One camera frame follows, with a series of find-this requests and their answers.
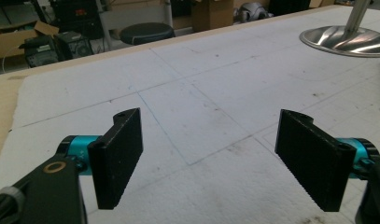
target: cardboard box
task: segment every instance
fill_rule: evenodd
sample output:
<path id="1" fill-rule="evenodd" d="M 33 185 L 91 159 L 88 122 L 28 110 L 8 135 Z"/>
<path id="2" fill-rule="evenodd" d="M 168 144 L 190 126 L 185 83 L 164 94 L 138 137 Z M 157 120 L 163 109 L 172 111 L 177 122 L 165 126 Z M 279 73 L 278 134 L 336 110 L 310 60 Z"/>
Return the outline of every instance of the cardboard box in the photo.
<path id="1" fill-rule="evenodd" d="M 14 28 L 14 26 L 5 27 L 7 30 Z M 0 34 L 0 58 L 24 54 L 23 49 L 17 49 L 16 47 L 23 44 L 24 40 L 27 38 L 36 37 L 38 35 L 56 35 L 58 33 L 59 28 L 45 24 L 42 21 L 37 21 L 35 23 L 34 30 L 24 30 Z"/>
<path id="2" fill-rule="evenodd" d="M 192 29 L 201 32 L 233 25 L 233 0 L 196 0 L 191 8 Z"/>

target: cable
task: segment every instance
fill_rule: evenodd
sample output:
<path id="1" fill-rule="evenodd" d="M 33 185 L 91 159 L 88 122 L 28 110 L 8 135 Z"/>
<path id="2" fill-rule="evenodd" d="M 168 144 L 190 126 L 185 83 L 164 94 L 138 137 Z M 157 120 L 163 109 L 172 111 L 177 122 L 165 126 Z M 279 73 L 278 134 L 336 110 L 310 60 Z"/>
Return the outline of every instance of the cable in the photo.
<path id="1" fill-rule="evenodd" d="M 9 49 L 9 50 L 6 52 L 6 54 L 4 55 L 3 61 L 1 62 L 1 68 L 3 68 L 3 73 L 6 72 L 6 69 L 4 69 L 4 62 L 6 61 L 6 57 L 8 56 L 8 54 L 9 54 L 12 50 L 14 50 L 14 49 L 18 49 L 18 48 L 19 48 L 19 46 L 15 46 L 15 47 L 13 47 L 13 48 Z"/>

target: black stool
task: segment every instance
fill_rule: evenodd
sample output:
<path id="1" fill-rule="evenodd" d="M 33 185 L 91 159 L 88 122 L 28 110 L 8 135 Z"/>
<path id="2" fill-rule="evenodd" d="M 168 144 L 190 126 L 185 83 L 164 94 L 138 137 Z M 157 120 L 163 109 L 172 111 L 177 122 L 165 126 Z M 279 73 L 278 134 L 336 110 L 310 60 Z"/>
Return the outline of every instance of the black stool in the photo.
<path id="1" fill-rule="evenodd" d="M 175 37 L 170 25 L 160 22 L 146 22 L 131 25 L 120 32 L 120 40 L 125 44 L 141 45 Z"/>

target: chrome stand base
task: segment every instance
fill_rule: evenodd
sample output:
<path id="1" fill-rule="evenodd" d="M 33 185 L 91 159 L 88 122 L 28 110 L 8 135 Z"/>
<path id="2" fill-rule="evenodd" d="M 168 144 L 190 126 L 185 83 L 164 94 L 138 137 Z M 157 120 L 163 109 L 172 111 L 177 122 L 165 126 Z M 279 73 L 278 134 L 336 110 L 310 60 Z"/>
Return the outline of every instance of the chrome stand base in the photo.
<path id="1" fill-rule="evenodd" d="M 345 26 L 326 26 L 302 32 L 301 41 L 315 49 L 344 56 L 380 58 L 380 33 L 364 28 L 350 35 Z"/>

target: workbench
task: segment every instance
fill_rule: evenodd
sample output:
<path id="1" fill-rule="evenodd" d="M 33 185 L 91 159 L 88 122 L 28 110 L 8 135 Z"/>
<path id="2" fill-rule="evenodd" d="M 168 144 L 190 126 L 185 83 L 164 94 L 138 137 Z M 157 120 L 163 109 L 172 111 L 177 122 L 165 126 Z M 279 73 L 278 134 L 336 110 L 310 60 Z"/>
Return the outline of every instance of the workbench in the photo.
<path id="1" fill-rule="evenodd" d="M 366 183 L 349 180 L 322 212 L 274 153 L 281 109 L 380 150 L 380 59 L 312 49 L 302 31 L 345 25 L 323 7 L 0 76 L 0 188 L 51 157 L 67 135 L 101 135 L 140 107 L 144 153 L 120 204 L 90 223 L 353 223 Z M 380 32 L 380 11 L 361 27 Z"/>

